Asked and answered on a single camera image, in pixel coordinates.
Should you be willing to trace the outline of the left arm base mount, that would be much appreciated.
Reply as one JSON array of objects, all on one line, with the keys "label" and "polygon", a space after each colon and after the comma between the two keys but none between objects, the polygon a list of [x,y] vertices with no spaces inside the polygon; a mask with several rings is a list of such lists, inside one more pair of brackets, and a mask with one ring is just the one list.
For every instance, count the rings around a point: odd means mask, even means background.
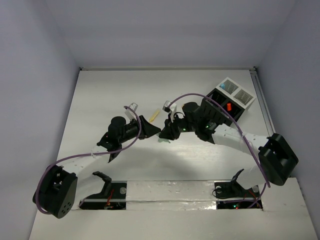
[{"label": "left arm base mount", "polygon": [[95,171],[92,173],[103,181],[100,192],[81,199],[78,207],[81,210],[125,210],[127,206],[127,182],[112,181],[106,174]]}]

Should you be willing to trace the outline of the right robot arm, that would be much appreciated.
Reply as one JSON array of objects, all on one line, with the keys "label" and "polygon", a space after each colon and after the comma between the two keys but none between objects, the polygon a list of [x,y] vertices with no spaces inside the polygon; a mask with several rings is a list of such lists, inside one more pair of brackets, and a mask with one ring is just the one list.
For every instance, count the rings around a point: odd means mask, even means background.
[{"label": "right robot arm", "polygon": [[194,132],[204,142],[229,147],[257,160],[255,166],[239,170],[232,178],[230,190],[235,196],[242,196],[248,189],[265,182],[283,186],[299,162],[280,134],[259,136],[240,132],[218,122],[195,102],[183,105],[182,118],[177,116],[175,110],[170,110],[159,138],[173,141],[181,133]]}]

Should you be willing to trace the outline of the green highlighter cap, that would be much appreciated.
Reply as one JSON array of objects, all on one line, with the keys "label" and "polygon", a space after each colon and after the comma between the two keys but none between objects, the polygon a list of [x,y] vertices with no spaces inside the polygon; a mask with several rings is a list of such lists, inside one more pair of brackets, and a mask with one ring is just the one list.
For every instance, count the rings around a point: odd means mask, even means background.
[{"label": "green highlighter cap", "polygon": [[164,139],[164,138],[159,138],[159,139],[158,139],[158,142],[159,142],[159,143],[169,143],[169,144],[171,143],[170,140]]}]

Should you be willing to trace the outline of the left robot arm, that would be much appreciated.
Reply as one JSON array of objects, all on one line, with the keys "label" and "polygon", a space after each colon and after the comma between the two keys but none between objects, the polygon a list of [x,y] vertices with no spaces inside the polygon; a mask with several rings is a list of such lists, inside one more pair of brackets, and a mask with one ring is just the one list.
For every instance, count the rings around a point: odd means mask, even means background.
[{"label": "left robot arm", "polygon": [[78,181],[91,175],[102,179],[94,184],[94,193],[101,198],[108,196],[111,178],[96,169],[101,156],[108,155],[108,160],[112,161],[125,150],[123,143],[135,143],[160,132],[159,127],[149,123],[142,115],[129,122],[122,116],[113,117],[107,132],[97,143],[105,151],[68,156],[49,165],[40,178],[32,201],[41,213],[61,219],[74,205]]}]

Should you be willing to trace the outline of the orange black highlighter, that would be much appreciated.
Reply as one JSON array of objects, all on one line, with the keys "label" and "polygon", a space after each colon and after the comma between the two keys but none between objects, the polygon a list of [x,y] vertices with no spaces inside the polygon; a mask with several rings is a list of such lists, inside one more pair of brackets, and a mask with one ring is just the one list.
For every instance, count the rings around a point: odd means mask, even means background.
[{"label": "orange black highlighter", "polygon": [[227,103],[226,109],[227,109],[228,112],[230,112],[232,110],[232,104],[230,102]]}]

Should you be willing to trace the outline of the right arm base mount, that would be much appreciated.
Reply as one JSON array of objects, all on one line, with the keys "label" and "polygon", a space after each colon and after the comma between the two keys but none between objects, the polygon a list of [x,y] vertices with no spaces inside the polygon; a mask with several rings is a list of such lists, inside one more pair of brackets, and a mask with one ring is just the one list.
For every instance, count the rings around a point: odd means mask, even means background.
[{"label": "right arm base mount", "polygon": [[244,189],[237,179],[244,169],[239,170],[230,181],[218,181],[214,183],[211,194],[217,199],[218,210],[262,209],[259,187],[256,185],[250,189]]}]

